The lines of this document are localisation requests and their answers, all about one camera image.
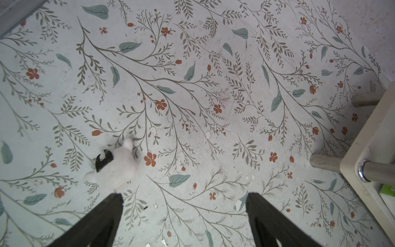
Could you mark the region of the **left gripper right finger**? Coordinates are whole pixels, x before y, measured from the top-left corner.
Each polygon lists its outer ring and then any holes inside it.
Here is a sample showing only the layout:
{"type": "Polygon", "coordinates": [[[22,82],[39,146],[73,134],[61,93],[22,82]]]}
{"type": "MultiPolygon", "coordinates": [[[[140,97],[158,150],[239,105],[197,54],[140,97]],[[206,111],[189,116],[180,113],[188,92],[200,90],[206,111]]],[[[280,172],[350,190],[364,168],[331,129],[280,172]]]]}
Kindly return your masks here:
{"type": "Polygon", "coordinates": [[[246,212],[257,247],[320,246],[256,192],[248,194],[246,212]]]}

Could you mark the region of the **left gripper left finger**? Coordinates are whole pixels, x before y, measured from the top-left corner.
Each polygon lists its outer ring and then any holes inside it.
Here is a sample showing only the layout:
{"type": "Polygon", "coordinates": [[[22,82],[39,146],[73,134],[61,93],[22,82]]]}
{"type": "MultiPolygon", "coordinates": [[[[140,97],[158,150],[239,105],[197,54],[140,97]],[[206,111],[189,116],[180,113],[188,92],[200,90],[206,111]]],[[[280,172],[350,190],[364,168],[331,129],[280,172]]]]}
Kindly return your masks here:
{"type": "Polygon", "coordinates": [[[108,195],[65,234],[50,244],[51,247],[111,247],[123,212],[123,198],[119,193],[108,195]]]}

